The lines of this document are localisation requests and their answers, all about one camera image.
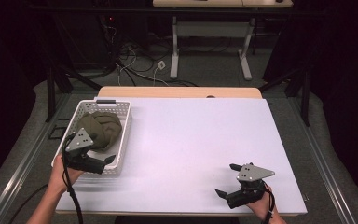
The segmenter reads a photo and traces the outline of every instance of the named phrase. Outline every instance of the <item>basket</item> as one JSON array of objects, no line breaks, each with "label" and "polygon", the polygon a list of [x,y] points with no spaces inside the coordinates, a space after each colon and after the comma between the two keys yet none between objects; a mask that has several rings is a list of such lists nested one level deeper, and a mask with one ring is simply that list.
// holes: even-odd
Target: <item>basket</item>
[{"label": "basket", "polygon": [[[127,148],[127,142],[130,134],[131,126],[131,104],[129,102],[117,102],[115,100],[83,100],[77,105],[75,114],[72,116],[68,128],[64,134],[64,138],[72,133],[77,132],[77,123],[84,116],[85,113],[110,112],[116,113],[120,119],[122,131],[117,141],[104,152],[95,152],[89,150],[87,153],[90,157],[104,161],[109,156],[115,156],[112,163],[104,167],[102,175],[119,175],[123,165],[123,159]],[[62,139],[58,148],[57,154],[61,151],[64,140]],[[83,174],[82,178],[97,178],[96,174]]]}]

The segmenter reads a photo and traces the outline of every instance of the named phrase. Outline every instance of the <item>desk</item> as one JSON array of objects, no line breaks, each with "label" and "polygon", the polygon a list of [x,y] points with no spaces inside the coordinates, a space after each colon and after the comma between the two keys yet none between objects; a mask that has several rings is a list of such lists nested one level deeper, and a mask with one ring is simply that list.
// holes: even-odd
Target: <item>desk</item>
[{"label": "desk", "polygon": [[[277,3],[275,0],[154,0],[155,7],[248,7],[248,8],[278,8],[291,7],[291,0],[283,0]],[[173,53],[171,63],[171,78],[177,78],[179,64],[178,36],[224,36],[245,37],[242,49],[238,50],[241,68],[245,80],[252,80],[249,64],[246,60],[246,52],[252,37],[254,27],[248,22],[188,22],[177,21],[173,17],[172,40]]]},{"label": "desk", "polygon": [[[209,95],[219,98],[205,98]],[[214,191],[238,190],[237,172],[229,165],[249,162],[276,173],[265,180],[274,188],[280,213],[307,213],[257,89],[103,87],[98,96],[131,102],[132,124],[120,176],[75,183],[84,213],[249,215],[246,206],[229,209]],[[62,196],[57,211],[75,211],[69,195]]]}]

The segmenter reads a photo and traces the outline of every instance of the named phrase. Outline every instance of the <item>olive green cloth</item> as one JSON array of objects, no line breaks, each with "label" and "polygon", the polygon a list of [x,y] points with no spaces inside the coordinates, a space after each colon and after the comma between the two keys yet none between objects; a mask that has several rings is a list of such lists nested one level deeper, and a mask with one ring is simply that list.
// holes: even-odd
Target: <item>olive green cloth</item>
[{"label": "olive green cloth", "polygon": [[109,112],[85,113],[79,120],[77,129],[84,128],[94,142],[90,149],[106,151],[118,139],[122,130],[117,114]]}]

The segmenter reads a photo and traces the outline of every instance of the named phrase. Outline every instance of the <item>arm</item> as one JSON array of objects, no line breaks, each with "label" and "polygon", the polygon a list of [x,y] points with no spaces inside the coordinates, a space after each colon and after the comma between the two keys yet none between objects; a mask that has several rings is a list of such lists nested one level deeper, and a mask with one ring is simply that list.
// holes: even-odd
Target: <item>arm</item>
[{"label": "arm", "polygon": [[[83,171],[78,171],[71,168],[68,168],[68,172],[72,184],[75,183],[77,179],[84,173]],[[48,188],[27,223],[43,224],[51,222],[51,218],[54,215],[58,201],[67,190],[67,187],[62,180],[62,173],[62,155],[59,154],[54,159],[54,165],[51,171],[50,180],[48,182]]]},{"label": "arm", "polygon": [[[267,188],[272,192],[272,188],[270,186],[267,186]],[[269,194],[265,192],[263,198],[261,198],[257,202],[248,203],[246,204],[246,206],[252,209],[252,211],[255,213],[255,215],[258,216],[258,218],[264,220],[266,218],[267,212],[269,211]],[[269,224],[286,224],[283,218],[279,215],[276,205],[274,207],[272,218],[269,220]]]}]

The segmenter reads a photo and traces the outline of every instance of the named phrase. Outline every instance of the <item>white tabletop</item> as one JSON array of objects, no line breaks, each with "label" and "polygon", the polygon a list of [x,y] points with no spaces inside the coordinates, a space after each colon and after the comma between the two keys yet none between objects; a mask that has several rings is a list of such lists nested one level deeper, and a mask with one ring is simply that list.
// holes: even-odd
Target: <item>white tabletop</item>
[{"label": "white tabletop", "polygon": [[153,0],[155,7],[291,7],[292,0]]},{"label": "white tabletop", "polygon": [[[244,216],[214,189],[239,189],[231,163],[252,162],[276,175],[283,215],[307,213],[293,171],[264,99],[115,98],[131,102],[132,124],[121,175],[75,183],[84,213]],[[74,212],[68,194],[58,212]]]}]

